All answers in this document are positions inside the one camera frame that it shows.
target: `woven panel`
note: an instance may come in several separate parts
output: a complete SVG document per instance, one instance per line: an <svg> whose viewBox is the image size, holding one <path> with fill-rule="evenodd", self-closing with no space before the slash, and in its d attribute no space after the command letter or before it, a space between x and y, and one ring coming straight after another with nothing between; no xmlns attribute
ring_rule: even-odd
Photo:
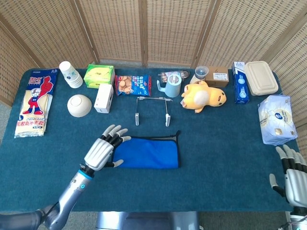
<svg viewBox="0 0 307 230"><path fill-rule="evenodd" d="M293 120L307 120L307 23L270 62L284 94L291 96Z"/></svg>
<svg viewBox="0 0 307 230"><path fill-rule="evenodd" d="M303 129L299 129L297 132L298 138L296 141L299 147L299 151L307 161L307 126L305 126Z"/></svg>
<svg viewBox="0 0 307 230"><path fill-rule="evenodd" d="M0 13L46 68L63 60L76 68L93 61L68 0L0 1Z"/></svg>
<svg viewBox="0 0 307 230"><path fill-rule="evenodd" d="M222 0L199 65L230 67L255 61L269 50L306 0Z"/></svg>
<svg viewBox="0 0 307 230"><path fill-rule="evenodd" d="M191 64L209 0L147 0L148 62Z"/></svg>
<svg viewBox="0 0 307 230"><path fill-rule="evenodd" d="M100 59L141 60L138 0L80 0Z"/></svg>
<svg viewBox="0 0 307 230"><path fill-rule="evenodd" d="M0 96L13 103L23 73L36 67L0 29Z"/></svg>

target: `wicker room divider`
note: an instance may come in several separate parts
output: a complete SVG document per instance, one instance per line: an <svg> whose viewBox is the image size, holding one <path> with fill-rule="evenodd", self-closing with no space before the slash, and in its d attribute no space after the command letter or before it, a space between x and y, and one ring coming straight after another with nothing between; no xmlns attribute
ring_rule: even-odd
<svg viewBox="0 0 307 230"><path fill-rule="evenodd" d="M306 0L0 0L0 101L63 60L186 67L265 60L292 97L307 158Z"/></svg>

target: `brown box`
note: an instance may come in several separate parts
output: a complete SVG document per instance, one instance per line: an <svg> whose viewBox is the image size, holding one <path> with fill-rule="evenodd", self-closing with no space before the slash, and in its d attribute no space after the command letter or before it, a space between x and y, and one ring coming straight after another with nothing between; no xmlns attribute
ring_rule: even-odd
<svg viewBox="0 0 307 230"><path fill-rule="evenodd" d="M228 68L224 66L209 66L206 82L210 87L226 87L229 83Z"/></svg>

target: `green tissue box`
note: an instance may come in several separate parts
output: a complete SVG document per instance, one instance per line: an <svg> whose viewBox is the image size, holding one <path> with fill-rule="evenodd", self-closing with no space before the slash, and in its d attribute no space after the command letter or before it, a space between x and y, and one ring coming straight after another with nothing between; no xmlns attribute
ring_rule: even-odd
<svg viewBox="0 0 307 230"><path fill-rule="evenodd" d="M84 81L88 88L98 89L100 84L110 84L114 82L114 66L92 65L87 67Z"/></svg>

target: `stuffed duck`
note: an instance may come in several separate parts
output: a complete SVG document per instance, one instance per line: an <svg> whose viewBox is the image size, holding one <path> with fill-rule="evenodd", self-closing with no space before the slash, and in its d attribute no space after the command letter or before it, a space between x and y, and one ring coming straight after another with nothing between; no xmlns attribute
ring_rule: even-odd
<svg viewBox="0 0 307 230"><path fill-rule="evenodd" d="M183 97L182 107L194 109L195 113L200 113L206 105L217 107L226 102L226 95L223 90L209 87L204 81L186 85L181 97Z"/></svg>

